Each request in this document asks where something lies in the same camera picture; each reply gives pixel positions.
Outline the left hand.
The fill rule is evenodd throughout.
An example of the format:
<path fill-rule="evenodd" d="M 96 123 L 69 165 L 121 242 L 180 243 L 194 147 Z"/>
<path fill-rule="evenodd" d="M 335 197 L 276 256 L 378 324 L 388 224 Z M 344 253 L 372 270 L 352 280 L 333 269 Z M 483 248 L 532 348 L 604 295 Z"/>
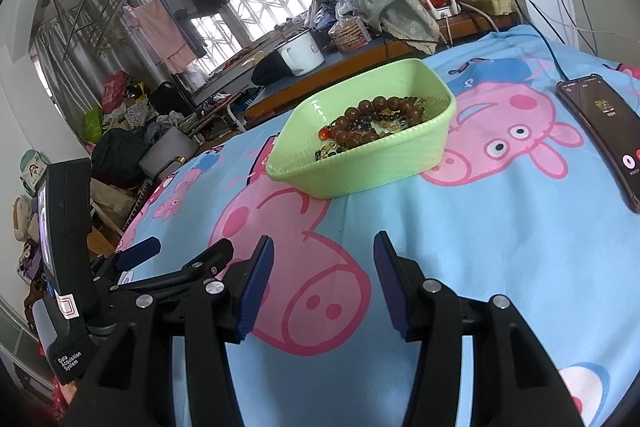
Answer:
<path fill-rule="evenodd" d="M 72 403 L 76 392 L 77 384 L 74 381 L 69 384 L 61 384 L 59 381 L 54 382 L 53 398 L 63 409 L 66 409 Z"/>

